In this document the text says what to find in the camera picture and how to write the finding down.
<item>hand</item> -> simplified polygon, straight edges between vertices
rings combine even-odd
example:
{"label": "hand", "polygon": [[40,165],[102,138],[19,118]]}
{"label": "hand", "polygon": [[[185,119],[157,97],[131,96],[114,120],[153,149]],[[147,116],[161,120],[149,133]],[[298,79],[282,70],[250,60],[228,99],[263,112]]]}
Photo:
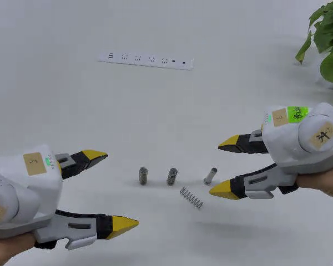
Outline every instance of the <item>hand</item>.
{"label": "hand", "polygon": [[36,240],[31,233],[0,239],[0,266],[3,266],[15,255],[33,248],[35,242]]}
{"label": "hand", "polygon": [[324,173],[298,176],[296,183],[299,187],[320,190],[333,197],[333,169]]}

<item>power strip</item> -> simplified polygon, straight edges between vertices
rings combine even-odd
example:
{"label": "power strip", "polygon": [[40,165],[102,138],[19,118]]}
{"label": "power strip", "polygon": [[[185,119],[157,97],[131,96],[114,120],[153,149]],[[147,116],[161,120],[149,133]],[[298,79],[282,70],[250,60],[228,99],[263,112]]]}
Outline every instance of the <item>power strip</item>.
{"label": "power strip", "polygon": [[172,68],[182,70],[192,70],[193,60],[181,60],[173,57],[161,57],[152,54],[140,53],[116,53],[103,54],[98,59],[99,62],[142,65],[145,67]]}

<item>metal spring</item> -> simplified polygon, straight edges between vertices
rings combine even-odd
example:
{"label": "metal spring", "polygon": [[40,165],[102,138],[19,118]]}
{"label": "metal spring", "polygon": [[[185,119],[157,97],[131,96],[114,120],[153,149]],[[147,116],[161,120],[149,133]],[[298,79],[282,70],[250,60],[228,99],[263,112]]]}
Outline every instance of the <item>metal spring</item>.
{"label": "metal spring", "polygon": [[145,167],[139,169],[139,183],[144,186],[147,183],[148,170]]}
{"label": "metal spring", "polygon": [[197,209],[201,209],[202,205],[204,204],[201,200],[196,198],[186,187],[183,187],[180,190],[180,194],[184,196],[191,204],[193,204]]}
{"label": "metal spring", "polygon": [[176,168],[171,168],[169,170],[168,179],[166,180],[166,183],[169,186],[172,186],[174,184],[177,174],[178,174],[178,170]]}

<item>white tabletop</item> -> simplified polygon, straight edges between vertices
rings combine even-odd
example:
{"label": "white tabletop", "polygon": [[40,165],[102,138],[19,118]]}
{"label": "white tabletop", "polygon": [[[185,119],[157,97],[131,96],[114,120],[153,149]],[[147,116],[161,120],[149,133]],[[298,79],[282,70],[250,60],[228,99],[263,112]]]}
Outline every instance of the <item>white tabletop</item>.
{"label": "white tabletop", "polygon": [[[0,156],[42,142],[56,153],[106,151],[66,181],[59,207],[140,221],[111,241],[71,252],[60,241],[8,265],[331,265],[332,198],[298,190],[230,201],[202,183],[212,167],[220,182],[271,163],[217,150],[258,129],[265,106],[333,104],[311,60],[294,59],[323,3],[0,0]],[[195,68],[97,62],[110,49],[190,57]],[[179,174],[167,187],[173,166]],[[183,186],[204,201],[201,211],[179,195]]]}

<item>metal pin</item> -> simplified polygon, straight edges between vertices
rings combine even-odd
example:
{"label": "metal pin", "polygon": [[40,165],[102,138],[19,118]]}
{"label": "metal pin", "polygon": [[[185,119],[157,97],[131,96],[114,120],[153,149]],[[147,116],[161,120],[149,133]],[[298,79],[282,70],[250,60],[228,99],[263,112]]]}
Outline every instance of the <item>metal pin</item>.
{"label": "metal pin", "polygon": [[139,169],[139,183],[144,186],[147,184],[147,175],[148,175],[148,170],[145,167],[141,167]]}
{"label": "metal pin", "polygon": [[174,184],[177,174],[178,174],[178,170],[176,168],[171,168],[169,170],[168,179],[166,180],[166,183],[169,186],[172,186]]}
{"label": "metal pin", "polygon": [[209,186],[212,182],[212,178],[216,175],[217,168],[212,168],[210,173],[204,178],[204,184]]}

